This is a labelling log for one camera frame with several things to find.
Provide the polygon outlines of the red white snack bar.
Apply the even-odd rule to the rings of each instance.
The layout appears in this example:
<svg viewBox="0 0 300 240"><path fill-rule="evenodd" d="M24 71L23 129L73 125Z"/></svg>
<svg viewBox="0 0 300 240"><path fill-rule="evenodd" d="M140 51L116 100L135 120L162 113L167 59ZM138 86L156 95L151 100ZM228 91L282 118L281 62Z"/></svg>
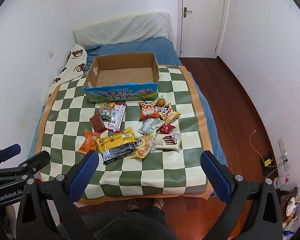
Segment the red white snack bar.
<svg viewBox="0 0 300 240"><path fill-rule="evenodd" d="M124 113L126 111L127 105L115 103L113 109L111 110L111 117L108 123L108 130L111 132L119 132L121 128L121 123L123 120Z"/></svg>

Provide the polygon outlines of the white wall power strip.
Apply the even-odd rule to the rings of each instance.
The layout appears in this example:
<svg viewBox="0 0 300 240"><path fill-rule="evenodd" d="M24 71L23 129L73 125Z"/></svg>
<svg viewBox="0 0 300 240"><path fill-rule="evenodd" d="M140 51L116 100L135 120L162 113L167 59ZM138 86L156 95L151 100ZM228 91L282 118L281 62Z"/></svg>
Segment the white wall power strip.
<svg viewBox="0 0 300 240"><path fill-rule="evenodd" d="M280 138L278 140L278 144L279 144L279 148L280 148L280 152L281 152L282 164L283 164L284 171L288 172L289 171L289 162L288 162L288 157L287 157L287 150L285 148L282 138Z"/></svg>

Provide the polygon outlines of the dark red snack packet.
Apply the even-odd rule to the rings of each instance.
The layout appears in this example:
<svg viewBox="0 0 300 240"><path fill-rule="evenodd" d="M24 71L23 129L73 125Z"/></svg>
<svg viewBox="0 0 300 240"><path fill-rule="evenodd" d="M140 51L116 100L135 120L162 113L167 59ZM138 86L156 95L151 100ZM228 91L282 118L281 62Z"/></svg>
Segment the dark red snack packet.
<svg viewBox="0 0 300 240"><path fill-rule="evenodd" d="M101 113L95 114L89 120L92 124L94 132L102 134L103 132L105 132L107 130L107 128L105 127L104 122L101 118Z"/></svg>

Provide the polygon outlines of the small red snack packet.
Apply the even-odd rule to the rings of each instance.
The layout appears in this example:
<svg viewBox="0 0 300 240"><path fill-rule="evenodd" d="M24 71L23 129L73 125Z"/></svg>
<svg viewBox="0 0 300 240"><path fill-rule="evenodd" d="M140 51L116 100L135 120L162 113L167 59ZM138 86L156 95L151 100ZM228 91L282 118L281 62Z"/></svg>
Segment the small red snack packet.
<svg viewBox="0 0 300 240"><path fill-rule="evenodd" d="M164 124L159 128L161 134L171 134L175 129L175 126L170 124Z"/></svg>

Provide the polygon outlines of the white grey pillow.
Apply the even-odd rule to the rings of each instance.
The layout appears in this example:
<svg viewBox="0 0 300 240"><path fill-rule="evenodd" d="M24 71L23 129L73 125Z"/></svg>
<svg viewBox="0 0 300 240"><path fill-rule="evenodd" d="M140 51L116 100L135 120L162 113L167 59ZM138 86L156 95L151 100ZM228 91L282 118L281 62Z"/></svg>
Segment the white grey pillow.
<svg viewBox="0 0 300 240"><path fill-rule="evenodd" d="M95 23L74 30L77 44L83 47L110 45L164 37L174 42L168 12L149 12Z"/></svg>

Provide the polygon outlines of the blue cardboard milk box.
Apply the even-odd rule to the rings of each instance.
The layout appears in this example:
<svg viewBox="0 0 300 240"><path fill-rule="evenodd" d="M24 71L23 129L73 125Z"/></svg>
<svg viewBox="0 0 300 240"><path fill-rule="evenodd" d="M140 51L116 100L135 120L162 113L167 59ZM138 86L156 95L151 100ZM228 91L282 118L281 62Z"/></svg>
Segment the blue cardboard milk box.
<svg viewBox="0 0 300 240"><path fill-rule="evenodd" d="M94 59L83 91L90 102L155 100L158 84L153 52L112 54Z"/></svg>

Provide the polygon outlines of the green white checkered mat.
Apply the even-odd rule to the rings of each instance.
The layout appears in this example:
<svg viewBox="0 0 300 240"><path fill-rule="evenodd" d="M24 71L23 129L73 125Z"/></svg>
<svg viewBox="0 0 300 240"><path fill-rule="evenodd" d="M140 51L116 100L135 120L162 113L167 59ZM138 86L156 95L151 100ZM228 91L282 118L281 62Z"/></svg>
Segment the green white checkered mat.
<svg viewBox="0 0 300 240"><path fill-rule="evenodd" d="M118 102L113 122L119 129L102 134L96 133L93 120L101 105L85 95L85 77L57 86L38 133L37 151L50 154L41 180L68 173L89 151L96 151L83 203L141 196L209 198L212 186L200 166L201 153L212 150L207 115L185 67L159 70L159 98L166 104L162 115L142 119L137 101Z"/></svg>

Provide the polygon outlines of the yellow bread snack packet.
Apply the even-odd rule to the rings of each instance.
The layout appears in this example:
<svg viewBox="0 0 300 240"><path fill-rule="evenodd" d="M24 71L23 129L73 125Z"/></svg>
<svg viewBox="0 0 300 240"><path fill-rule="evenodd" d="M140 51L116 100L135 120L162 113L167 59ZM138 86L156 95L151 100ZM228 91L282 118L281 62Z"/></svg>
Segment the yellow bread snack packet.
<svg viewBox="0 0 300 240"><path fill-rule="evenodd" d="M144 159L147 157L147 155L153 150L154 148L154 141L156 138L156 134L152 133L150 135L143 135L141 136L137 143L136 147L134 148L134 151L132 155L130 156L130 159Z"/></svg>

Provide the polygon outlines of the yellow black snack bag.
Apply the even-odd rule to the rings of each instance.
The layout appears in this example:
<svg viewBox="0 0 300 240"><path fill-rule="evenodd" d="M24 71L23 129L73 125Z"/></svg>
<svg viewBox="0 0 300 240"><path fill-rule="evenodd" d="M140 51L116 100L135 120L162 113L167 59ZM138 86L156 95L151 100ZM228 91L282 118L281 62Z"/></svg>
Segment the yellow black snack bag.
<svg viewBox="0 0 300 240"><path fill-rule="evenodd" d="M128 127L121 133L98 138L97 147L104 165L107 165L117 159L130 156L136 147L136 138L133 130Z"/></svg>

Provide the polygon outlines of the black yellow charger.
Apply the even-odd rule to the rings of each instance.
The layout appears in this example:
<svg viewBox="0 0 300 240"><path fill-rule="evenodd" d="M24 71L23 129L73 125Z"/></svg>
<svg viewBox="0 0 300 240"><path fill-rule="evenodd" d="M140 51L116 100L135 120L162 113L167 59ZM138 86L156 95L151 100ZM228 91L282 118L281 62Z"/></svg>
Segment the black yellow charger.
<svg viewBox="0 0 300 240"><path fill-rule="evenodd" d="M260 163L261 163L262 173L264 176L269 175L276 168L276 165L273 164L273 159L270 154L261 157Z"/></svg>

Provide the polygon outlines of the white Franzzi cookie pack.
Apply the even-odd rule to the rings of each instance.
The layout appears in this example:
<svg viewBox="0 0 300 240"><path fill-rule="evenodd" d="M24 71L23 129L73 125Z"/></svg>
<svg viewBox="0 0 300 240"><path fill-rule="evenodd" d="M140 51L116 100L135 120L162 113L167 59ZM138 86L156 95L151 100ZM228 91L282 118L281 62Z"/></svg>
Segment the white Franzzi cookie pack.
<svg viewBox="0 0 300 240"><path fill-rule="evenodd" d="M154 149L181 150L181 134L157 134L154 139Z"/></svg>

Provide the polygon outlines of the white door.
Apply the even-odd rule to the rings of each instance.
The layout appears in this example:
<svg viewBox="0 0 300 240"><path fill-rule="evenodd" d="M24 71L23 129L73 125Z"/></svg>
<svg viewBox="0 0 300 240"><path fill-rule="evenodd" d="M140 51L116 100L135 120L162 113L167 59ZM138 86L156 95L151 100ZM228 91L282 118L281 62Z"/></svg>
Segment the white door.
<svg viewBox="0 0 300 240"><path fill-rule="evenodd" d="M215 58L221 45L228 0L179 0L177 51L182 58ZM183 8L193 11L186 18Z"/></svg>

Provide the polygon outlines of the orange panda snack packet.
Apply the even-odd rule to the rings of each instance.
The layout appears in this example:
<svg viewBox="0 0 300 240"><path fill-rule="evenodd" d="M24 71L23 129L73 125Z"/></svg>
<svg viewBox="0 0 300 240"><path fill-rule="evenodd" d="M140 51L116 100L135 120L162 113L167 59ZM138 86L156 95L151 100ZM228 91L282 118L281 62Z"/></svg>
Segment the orange panda snack packet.
<svg viewBox="0 0 300 240"><path fill-rule="evenodd" d="M156 101L140 101L141 107L140 119L159 117L158 111L155 109Z"/></svg>

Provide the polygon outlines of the colourful candy ball bag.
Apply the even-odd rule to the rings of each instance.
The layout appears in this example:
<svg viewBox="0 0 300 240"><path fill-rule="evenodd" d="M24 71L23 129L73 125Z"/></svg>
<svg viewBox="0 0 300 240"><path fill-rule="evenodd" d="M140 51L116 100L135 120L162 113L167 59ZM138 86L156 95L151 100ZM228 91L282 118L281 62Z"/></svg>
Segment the colourful candy ball bag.
<svg viewBox="0 0 300 240"><path fill-rule="evenodd" d="M100 115L101 119L109 121L111 119L112 110L114 108L115 103L114 102L105 102L101 103L100 107Z"/></svg>

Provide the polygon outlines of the yellow panda snack packet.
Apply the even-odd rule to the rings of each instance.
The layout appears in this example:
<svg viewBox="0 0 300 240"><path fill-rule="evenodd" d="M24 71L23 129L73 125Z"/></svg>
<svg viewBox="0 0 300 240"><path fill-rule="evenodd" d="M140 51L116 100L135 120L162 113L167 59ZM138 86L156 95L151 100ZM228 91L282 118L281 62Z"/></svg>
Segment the yellow panda snack packet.
<svg viewBox="0 0 300 240"><path fill-rule="evenodd" d="M167 103L165 106L161 107L158 110L159 116L164 120L165 124L170 124L175 119L178 119L181 116L181 113L175 111L172 108L171 103Z"/></svg>

